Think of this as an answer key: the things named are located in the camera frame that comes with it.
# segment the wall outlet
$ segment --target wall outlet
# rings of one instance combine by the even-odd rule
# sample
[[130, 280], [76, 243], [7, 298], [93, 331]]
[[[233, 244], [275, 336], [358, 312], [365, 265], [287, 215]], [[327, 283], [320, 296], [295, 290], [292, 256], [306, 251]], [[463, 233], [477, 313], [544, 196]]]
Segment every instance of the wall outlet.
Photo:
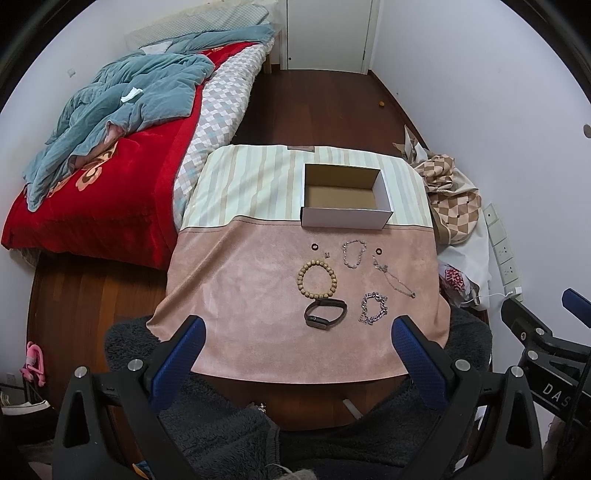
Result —
[[[514, 280], [514, 281], [508, 283], [507, 285], [505, 285], [505, 295], [508, 295], [510, 291], [515, 291], [515, 289], [517, 287], [521, 288], [521, 280], [519, 278], [517, 280]], [[517, 301], [523, 301], [523, 294], [520, 293], [516, 297], [511, 297], [511, 298], [513, 298]]]
[[510, 258], [513, 258], [513, 252], [511, 251], [511, 247], [509, 246], [509, 239], [505, 238], [497, 243], [493, 250], [495, 251], [496, 262], [501, 265], [505, 263]]
[[499, 216], [496, 214], [495, 206], [491, 203], [484, 209], [484, 220], [486, 221], [487, 225], [492, 225], [498, 219]]
[[500, 220], [497, 220], [495, 223], [488, 226], [488, 236], [493, 245], [496, 245], [507, 238], [507, 232], [505, 232], [505, 227]]
[[519, 278], [517, 266], [515, 265], [515, 262], [512, 258], [499, 265], [499, 271], [501, 272], [501, 280], [503, 281], [503, 285], [507, 285], [508, 283], [511, 283], [512, 281], [515, 281]]

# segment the red blanket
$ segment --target red blanket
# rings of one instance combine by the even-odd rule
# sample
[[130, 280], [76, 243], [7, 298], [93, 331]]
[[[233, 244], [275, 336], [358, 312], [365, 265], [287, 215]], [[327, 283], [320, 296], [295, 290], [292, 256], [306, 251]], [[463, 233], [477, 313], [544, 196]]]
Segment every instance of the red blanket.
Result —
[[[252, 43], [203, 52], [218, 68]], [[2, 245], [70, 252], [166, 270], [177, 241], [173, 185], [193, 137], [203, 85], [193, 112], [121, 138], [113, 152], [61, 182], [36, 212], [21, 193], [8, 214]]]

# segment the pink plastic object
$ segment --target pink plastic object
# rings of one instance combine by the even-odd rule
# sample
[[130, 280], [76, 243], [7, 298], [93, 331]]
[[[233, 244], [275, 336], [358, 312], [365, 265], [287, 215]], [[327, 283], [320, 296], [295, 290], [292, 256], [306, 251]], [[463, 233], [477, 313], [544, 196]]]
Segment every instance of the pink plastic object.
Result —
[[43, 365], [43, 352], [41, 348], [33, 342], [27, 343], [27, 360], [25, 366], [21, 368], [22, 376], [30, 383], [33, 383], [35, 374], [37, 383], [40, 387], [45, 385], [45, 367]]

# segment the wall switch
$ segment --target wall switch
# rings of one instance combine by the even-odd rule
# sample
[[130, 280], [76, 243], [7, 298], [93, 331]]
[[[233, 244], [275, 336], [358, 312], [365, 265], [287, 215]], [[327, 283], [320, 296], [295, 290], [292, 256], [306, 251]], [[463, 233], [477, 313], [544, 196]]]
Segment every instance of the wall switch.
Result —
[[488, 236], [493, 245], [496, 245], [507, 238], [507, 232], [505, 232], [505, 227], [500, 220], [497, 220], [495, 223], [488, 226]]
[[495, 206], [491, 203], [488, 207], [484, 209], [484, 220], [486, 220], [487, 225], [491, 225], [495, 223], [499, 219], [499, 216], [496, 214]]

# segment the pillow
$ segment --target pillow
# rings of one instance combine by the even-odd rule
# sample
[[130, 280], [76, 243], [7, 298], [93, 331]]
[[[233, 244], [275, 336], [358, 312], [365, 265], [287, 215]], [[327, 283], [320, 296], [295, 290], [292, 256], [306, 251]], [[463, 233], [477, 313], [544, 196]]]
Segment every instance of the pillow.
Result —
[[134, 30], [125, 36], [125, 42], [131, 50], [135, 50], [161, 40], [190, 33], [251, 27], [260, 24], [268, 16], [268, 10], [256, 4], [241, 4], [205, 11], [193, 8], [170, 15], [153, 25]]
[[151, 45], [146, 45], [145, 47], [141, 47], [140, 50], [143, 50], [146, 55], [156, 55], [157, 53], [164, 53], [168, 50], [168, 47], [173, 44], [172, 40], [165, 40], [160, 43], [153, 43]]

